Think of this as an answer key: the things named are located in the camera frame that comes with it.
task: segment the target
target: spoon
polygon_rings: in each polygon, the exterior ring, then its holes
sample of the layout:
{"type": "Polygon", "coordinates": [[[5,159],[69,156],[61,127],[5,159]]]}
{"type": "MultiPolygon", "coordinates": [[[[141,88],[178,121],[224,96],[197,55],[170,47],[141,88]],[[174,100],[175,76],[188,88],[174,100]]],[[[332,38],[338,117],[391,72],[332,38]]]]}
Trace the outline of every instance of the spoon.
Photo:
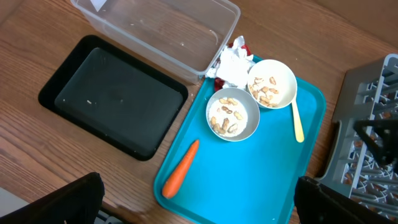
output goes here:
{"type": "Polygon", "coordinates": [[[296,141],[301,143],[304,142],[304,132],[303,126],[301,125],[301,119],[299,114],[299,109],[297,108],[296,96],[292,101],[293,109],[293,121],[294,121],[294,134],[296,135],[296,141]]]}

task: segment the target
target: carrot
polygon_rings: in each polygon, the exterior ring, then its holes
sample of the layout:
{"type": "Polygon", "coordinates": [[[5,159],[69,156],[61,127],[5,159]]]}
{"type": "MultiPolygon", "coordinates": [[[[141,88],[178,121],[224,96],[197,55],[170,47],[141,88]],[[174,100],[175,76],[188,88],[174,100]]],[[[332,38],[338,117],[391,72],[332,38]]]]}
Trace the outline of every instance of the carrot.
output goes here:
{"type": "Polygon", "coordinates": [[[185,154],[184,158],[182,158],[180,164],[175,168],[170,175],[169,179],[166,181],[166,184],[163,186],[162,195],[163,197],[170,199],[174,197],[177,192],[180,190],[182,182],[187,175],[187,172],[192,164],[193,158],[199,148],[199,140],[196,140],[191,147],[189,148],[188,152],[185,154]]]}

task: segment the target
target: transparent plastic bin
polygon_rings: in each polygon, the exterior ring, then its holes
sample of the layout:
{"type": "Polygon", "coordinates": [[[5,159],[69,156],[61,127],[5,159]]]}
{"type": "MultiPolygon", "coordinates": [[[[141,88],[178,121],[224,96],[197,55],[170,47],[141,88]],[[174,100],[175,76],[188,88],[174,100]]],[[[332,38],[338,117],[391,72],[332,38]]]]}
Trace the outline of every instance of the transparent plastic bin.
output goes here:
{"type": "Polygon", "coordinates": [[[96,30],[191,83],[213,65],[241,13],[224,0],[71,2],[96,30]]]}

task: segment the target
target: black tray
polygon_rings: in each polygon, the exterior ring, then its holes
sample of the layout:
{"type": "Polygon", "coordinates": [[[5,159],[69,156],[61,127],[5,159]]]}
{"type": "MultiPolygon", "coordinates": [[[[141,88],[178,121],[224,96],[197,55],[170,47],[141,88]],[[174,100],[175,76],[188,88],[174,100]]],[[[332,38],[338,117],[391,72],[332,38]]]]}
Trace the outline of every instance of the black tray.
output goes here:
{"type": "Polygon", "coordinates": [[[150,159],[187,88],[95,35],[78,43],[39,93],[42,106],[136,159],[150,159]]]}

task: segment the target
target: blue rectangular tray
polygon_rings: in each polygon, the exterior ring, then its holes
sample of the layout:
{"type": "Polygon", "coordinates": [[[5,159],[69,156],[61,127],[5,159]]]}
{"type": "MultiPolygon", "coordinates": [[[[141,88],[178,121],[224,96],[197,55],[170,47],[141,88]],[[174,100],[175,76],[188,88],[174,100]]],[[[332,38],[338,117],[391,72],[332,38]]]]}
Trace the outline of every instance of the blue rectangular tray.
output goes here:
{"type": "Polygon", "coordinates": [[[299,78],[297,84],[303,143],[295,140],[291,106],[260,109],[257,131],[244,141],[228,142],[207,124],[214,80],[206,79],[155,179],[161,206],[197,223],[287,223],[297,179],[305,174],[326,110],[318,88],[299,78]],[[162,187],[196,139],[199,149],[184,183],[167,200],[162,187]]]}

